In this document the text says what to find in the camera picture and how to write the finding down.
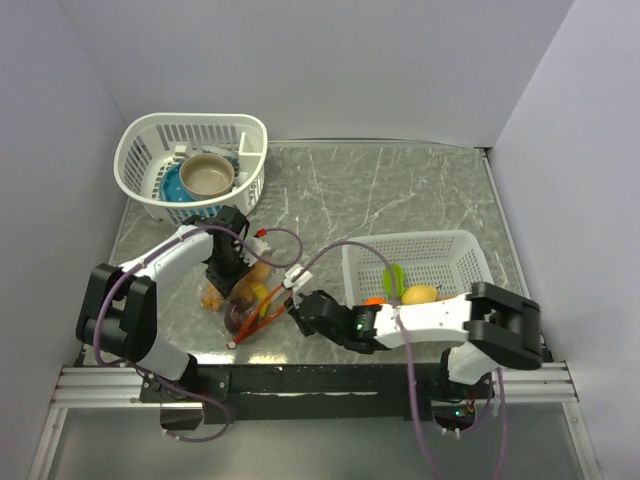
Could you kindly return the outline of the clear zip top bag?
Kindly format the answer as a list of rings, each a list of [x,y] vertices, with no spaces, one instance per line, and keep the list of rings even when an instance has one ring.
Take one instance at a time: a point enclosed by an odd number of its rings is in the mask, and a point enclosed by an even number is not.
[[[277,318],[282,316],[286,312],[286,307],[284,303],[291,296],[289,291],[281,286],[282,280],[284,278],[284,274],[280,270],[277,270],[274,267],[272,267],[271,275],[264,283],[262,283],[271,292],[271,302],[269,306],[264,306],[263,308],[258,309],[258,306],[254,303],[253,295],[249,288],[250,282],[247,282],[245,277],[242,278],[236,284],[231,295],[228,298],[224,298],[224,305],[218,312],[205,309],[201,304],[201,306],[206,311],[212,312],[214,317],[222,322],[222,326],[227,333],[226,347],[229,350],[235,349],[237,346],[245,342],[249,337],[258,333],[260,330],[270,325]],[[208,280],[204,280],[201,282],[201,285],[199,288],[200,303],[201,303],[203,290],[208,285],[212,285]],[[246,302],[252,304],[254,307],[254,312],[249,317],[249,319],[244,323],[240,332],[236,336],[232,336],[227,331],[224,325],[224,312],[225,312],[226,304],[230,300],[238,299],[238,298],[242,298]]]

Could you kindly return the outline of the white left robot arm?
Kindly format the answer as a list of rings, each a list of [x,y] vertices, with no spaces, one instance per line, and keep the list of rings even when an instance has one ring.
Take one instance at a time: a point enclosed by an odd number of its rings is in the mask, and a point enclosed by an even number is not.
[[[250,271],[241,245],[248,227],[244,214],[224,206],[213,217],[189,217],[152,253],[119,266],[98,265],[89,277],[76,338],[163,377],[163,390],[175,401],[202,393],[195,357],[158,333],[158,293],[203,263],[209,284],[228,298]]]

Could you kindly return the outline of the yellow fake lemon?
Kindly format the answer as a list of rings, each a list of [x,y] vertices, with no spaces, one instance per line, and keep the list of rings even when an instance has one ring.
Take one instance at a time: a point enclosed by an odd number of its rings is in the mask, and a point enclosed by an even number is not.
[[[431,285],[414,285],[406,289],[402,295],[404,305],[433,303],[438,299],[438,289]]]

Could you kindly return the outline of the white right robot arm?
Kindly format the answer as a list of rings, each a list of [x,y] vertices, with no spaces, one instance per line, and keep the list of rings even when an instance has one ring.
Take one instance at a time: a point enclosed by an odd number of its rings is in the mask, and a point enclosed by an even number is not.
[[[533,371],[543,363],[539,304],[488,282],[447,300],[396,307],[347,307],[322,290],[285,288],[301,333],[319,334],[346,350],[372,354],[415,343],[457,343],[437,375],[449,398],[460,398],[500,367]]]

